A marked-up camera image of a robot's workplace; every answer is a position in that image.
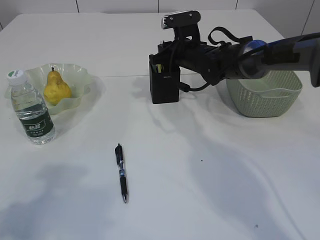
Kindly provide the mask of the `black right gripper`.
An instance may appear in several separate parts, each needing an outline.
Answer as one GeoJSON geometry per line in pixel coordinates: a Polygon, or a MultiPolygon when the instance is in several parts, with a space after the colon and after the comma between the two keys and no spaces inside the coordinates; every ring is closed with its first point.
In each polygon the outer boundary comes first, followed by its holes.
{"type": "Polygon", "coordinates": [[[225,78],[224,59],[218,47],[200,41],[196,24],[174,27],[174,40],[164,42],[157,54],[149,55],[151,64],[162,64],[168,71],[182,67],[202,76],[210,85],[216,85],[225,78]]]}

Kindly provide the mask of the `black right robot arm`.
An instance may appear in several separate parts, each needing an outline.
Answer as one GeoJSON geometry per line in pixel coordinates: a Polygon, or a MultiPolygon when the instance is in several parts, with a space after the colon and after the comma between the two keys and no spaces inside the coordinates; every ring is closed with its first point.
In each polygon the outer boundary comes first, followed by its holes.
{"type": "Polygon", "coordinates": [[[255,80],[270,71],[308,71],[311,85],[320,85],[320,35],[311,33],[270,43],[252,36],[238,38],[226,28],[213,29],[225,34],[229,42],[210,44],[188,38],[167,41],[159,52],[149,56],[153,65],[162,65],[171,72],[182,67],[201,75],[206,85],[222,80],[255,80]]]}

